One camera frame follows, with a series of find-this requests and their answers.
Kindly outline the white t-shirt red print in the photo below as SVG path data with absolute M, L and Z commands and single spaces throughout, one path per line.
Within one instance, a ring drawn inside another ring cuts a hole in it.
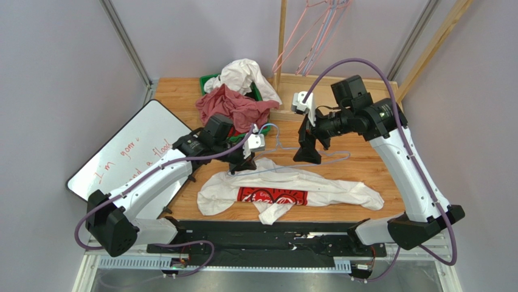
M 234 203 L 252 203 L 262 224 L 272 225 L 293 206 L 352 204 L 369 210 L 384 207 L 381 195 L 362 182 L 326 179 L 295 167 L 261 158 L 256 171 L 214 174 L 197 194 L 199 211 L 217 215 Z

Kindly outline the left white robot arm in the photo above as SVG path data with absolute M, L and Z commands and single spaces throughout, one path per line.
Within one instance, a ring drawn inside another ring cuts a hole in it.
M 138 214 L 175 183 L 193 179 L 193 173 L 212 160 L 226 162 L 231 173 L 255 170 L 254 153 L 264 148 L 261 128 L 252 124 L 238 142 L 231 142 L 233 122 L 216 114 L 204 127 L 181 136 L 160 160 L 125 185 L 104 194 L 96 190 L 88 197 L 84 226 L 97 241 L 96 250 L 118 257 L 136 245 L 165 246 L 178 233 L 166 218 L 143 219 Z

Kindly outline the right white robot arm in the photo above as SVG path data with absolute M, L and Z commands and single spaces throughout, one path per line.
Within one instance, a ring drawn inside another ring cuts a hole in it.
M 331 89 L 337 107 L 328 114 L 317 109 L 312 94 L 294 94 L 291 109 L 304 119 L 299 129 L 300 148 L 293 160 L 320 164 L 316 142 L 327 150 L 331 138 L 357 133 L 381 157 L 405 207 L 401 215 L 366 219 L 349 228 L 348 235 L 357 245 L 396 243 L 411 250 L 465 217 L 463 208 L 451 204 L 431 180 L 400 107 L 393 106 L 389 98 L 374 102 L 358 75 L 332 84 Z

